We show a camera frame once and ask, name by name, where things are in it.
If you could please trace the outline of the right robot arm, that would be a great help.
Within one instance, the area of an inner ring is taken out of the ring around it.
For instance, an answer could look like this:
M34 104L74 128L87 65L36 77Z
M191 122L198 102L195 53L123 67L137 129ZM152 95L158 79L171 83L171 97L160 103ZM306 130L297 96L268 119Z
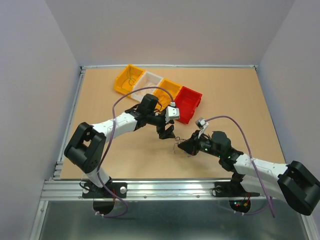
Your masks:
M217 157L222 168L233 173L230 189L235 195L246 192L270 196L305 216L311 215L320 201L320 182L301 162L250 158L233 148L223 131L214 131L211 136L195 131L178 148L191 156L203 152Z

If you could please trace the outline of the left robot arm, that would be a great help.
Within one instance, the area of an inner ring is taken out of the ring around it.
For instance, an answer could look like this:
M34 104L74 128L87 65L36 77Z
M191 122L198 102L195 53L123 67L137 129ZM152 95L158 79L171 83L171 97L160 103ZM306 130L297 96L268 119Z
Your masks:
M163 111L156 110L158 98L146 94L140 103L107 121L88 124L80 123L64 149L64 156L87 176L94 184L100 197L111 193L111 177L101 169L105 144L125 133L134 132L145 125L156 127L159 139L175 138L174 120L180 118L180 110L172 101Z

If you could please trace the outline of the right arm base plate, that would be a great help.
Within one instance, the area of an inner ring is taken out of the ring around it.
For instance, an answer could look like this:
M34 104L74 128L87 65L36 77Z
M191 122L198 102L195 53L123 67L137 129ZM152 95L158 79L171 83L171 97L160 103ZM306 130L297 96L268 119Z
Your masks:
M216 181L213 183L211 195L216 198L228 198L230 208L242 215L252 215L251 198L259 197L257 192L247 192L240 185L232 181Z

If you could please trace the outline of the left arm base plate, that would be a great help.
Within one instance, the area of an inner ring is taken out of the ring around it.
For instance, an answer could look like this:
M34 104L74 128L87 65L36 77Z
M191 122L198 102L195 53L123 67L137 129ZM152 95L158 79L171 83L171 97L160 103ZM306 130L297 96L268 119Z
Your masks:
M82 198L93 200L93 210L101 217L112 218L112 210L115 209L116 196L124 199L127 197L128 184L126 182L109 181L106 186L112 192L109 193L104 187L97 187L91 181L81 181Z

